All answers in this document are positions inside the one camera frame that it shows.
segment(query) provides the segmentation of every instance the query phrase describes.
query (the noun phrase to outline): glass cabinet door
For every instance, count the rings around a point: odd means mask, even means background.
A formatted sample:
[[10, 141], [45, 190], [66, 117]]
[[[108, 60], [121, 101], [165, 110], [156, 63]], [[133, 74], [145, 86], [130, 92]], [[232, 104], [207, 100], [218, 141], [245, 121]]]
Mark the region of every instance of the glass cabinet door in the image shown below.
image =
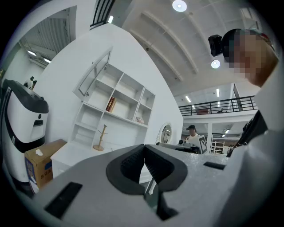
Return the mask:
[[74, 88], [74, 94], [82, 101], [85, 100], [85, 97], [88, 95], [87, 93], [89, 91], [89, 88], [95, 81], [100, 71], [109, 63], [111, 50], [112, 47], [107, 49], [103, 53], [103, 55], [101, 55], [95, 62], [92, 63], [92, 65], [89, 67], [89, 69], [86, 71], [84, 76], [80, 79], [80, 81]]

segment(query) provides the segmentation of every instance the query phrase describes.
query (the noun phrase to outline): wooden stand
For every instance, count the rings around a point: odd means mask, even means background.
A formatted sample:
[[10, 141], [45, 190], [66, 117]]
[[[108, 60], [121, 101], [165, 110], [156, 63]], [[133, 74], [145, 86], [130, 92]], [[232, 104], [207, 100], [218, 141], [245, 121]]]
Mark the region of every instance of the wooden stand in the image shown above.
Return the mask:
[[96, 149], [96, 150], [98, 150], [98, 151], [103, 151], [103, 150], [104, 150], [104, 148], [101, 146], [101, 143], [102, 143], [102, 141], [103, 141], [103, 135], [104, 135], [104, 134], [107, 134], [107, 133], [104, 133], [106, 127], [107, 127], [107, 126], [104, 125], [104, 127], [103, 127], [103, 132], [100, 132], [100, 131], [98, 130], [98, 131], [102, 134], [102, 135], [101, 135], [101, 139], [99, 140], [99, 145], [94, 145], [94, 146], [93, 146], [93, 148]]

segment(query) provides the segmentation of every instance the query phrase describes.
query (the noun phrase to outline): railing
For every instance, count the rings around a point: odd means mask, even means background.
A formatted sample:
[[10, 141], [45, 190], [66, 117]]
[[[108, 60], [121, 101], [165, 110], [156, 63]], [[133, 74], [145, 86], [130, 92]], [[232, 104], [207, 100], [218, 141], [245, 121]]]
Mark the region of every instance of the railing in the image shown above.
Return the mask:
[[248, 110], [258, 110], [253, 100], [254, 96], [232, 98], [214, 102], [204, 102], [199, 104], [179, 106], [182, 116], [223, 114], [230, 112], [240, 112]]
[[95, 15], [93, 23], [90, 25], [91, 28], [98, 27], [107, 23], [107, 18], [110, 14], [110, 10], [114, 4], [115, 0], [98, 0], [97, 7], [95, 10]]

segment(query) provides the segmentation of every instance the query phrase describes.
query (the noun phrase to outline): book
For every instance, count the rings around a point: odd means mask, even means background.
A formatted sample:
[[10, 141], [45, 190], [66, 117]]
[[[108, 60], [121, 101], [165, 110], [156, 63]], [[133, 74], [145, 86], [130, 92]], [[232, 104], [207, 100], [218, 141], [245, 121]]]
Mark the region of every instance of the book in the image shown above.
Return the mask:
[[110, 101], [108, 102], [108, 104], [107, 104], [107, 106], [106, 106], [106, 111], [110, 111], [110, 107], [111, 107], [111, 105], [112, 105], [113, 100], [114, 100], [114, 97], [112, 96], [112, 97], [110, 98]]
[[115, 104], [116, 104], [116, 98], [114, 98], [114, 101], [112, 102], [112, 105], [111, 105], [111, 107], [110, 107], [110, 112], [112, 113], [112, 111], [113, 111], [113, 109], [114, 109], [114, 106], [115, 106]]

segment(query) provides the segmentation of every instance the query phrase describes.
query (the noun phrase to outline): cardboard box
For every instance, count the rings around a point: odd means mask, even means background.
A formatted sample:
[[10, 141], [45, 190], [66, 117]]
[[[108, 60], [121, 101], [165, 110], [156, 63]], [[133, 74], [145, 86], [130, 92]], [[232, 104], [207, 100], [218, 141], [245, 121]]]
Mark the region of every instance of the cardboard box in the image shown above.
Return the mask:
[[53, 179], [50, 157], [65, 144], [60, 139], [25, 152], [26, 170], [34, 193]]

